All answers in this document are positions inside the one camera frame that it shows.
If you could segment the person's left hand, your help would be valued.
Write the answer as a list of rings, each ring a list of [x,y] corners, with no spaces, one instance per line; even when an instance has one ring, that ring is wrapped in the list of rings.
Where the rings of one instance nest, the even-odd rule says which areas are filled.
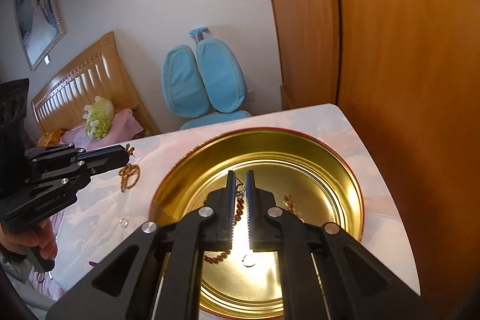
[[[40,249],[43,259],[55,260],[58,246],[49,219],[40,222],[35,229],[27,229],[18,234],[9,232],[1,224],[1,245],[10,252],[24,255],[26,248]]]

